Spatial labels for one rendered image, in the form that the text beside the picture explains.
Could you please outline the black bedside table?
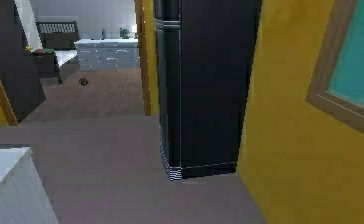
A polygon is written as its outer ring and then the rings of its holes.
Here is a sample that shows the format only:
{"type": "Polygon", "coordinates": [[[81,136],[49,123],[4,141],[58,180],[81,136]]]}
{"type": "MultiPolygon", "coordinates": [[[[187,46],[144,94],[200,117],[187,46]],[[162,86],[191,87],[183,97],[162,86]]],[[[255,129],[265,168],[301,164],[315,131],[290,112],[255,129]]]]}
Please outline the black bedside table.
{"type": "Polygon", "coordinates": [[[62,83],[59,71],[59,64],[55,52],[32,53],[39,78],[56,78],[58,83],[62,83]]]}

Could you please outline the grey chest of drawers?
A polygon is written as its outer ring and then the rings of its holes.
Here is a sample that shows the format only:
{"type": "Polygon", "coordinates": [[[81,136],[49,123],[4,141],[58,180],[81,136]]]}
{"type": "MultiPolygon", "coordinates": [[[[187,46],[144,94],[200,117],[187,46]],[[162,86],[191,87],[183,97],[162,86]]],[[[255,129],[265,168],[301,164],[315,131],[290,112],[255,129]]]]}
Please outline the grey chest of drawers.
{"type": "Polygon", "coordinates": [[[138,40],[81,39],[75,42],[81,70],[116,70],[139,67],[138,40]]]}

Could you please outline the white cabinet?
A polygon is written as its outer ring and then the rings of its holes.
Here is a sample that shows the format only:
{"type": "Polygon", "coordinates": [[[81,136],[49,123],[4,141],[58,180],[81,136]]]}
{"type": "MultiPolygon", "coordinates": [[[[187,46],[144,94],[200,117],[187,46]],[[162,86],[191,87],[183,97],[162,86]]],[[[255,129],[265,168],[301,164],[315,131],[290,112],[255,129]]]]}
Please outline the white cabinet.
{"type": "Polygon", "coordinates": [[[0,149],[0,224],[59,224],[30,147],[0,149]]]}

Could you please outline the wood framed window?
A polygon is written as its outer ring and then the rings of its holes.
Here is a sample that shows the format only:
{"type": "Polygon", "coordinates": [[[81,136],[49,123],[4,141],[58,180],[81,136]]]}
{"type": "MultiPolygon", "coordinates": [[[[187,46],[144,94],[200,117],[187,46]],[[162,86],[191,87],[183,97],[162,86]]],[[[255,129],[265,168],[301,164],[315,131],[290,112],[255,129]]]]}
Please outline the wood framed window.
{"type": "Polygon", "coordinates": [[[364,134],[364,0],[334,0],[306,101],[364,134]]]}

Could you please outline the tall black cupboard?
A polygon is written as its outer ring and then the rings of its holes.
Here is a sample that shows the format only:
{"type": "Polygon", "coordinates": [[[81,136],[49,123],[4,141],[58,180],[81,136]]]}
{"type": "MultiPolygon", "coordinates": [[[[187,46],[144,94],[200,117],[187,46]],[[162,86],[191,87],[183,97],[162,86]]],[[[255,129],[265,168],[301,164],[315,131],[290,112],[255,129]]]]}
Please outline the tall black cupboard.
{"type": "Polygon", "coordinates": [[[171,180],[237,167],[263,0],[154,0],[160,155],[171,180]]]}

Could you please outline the black bed with white sheet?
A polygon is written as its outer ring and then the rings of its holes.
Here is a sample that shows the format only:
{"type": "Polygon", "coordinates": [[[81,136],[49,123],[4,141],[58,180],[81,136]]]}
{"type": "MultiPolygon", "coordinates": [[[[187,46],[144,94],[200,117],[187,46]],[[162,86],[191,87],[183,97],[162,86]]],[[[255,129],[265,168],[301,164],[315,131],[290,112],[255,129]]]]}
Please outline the black bed with white sheet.
{"type": "Polygon", "coordinates": [[[55,51],[60,68],[77,56],[75,42],[80,39],[76,21],[71,22],[37,22],[40,49],[55,51]]]}

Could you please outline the dark brown room door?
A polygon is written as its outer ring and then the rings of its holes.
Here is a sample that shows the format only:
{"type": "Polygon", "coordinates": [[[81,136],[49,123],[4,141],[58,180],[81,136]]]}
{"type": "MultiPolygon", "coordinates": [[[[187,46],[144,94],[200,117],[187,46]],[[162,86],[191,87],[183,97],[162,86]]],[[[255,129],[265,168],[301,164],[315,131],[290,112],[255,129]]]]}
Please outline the dark brown room door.
{"type": "Polygon", "coordinates": [[[18,123],[46,100],[14,0],[0,0],[0,81],[18,123]]]}

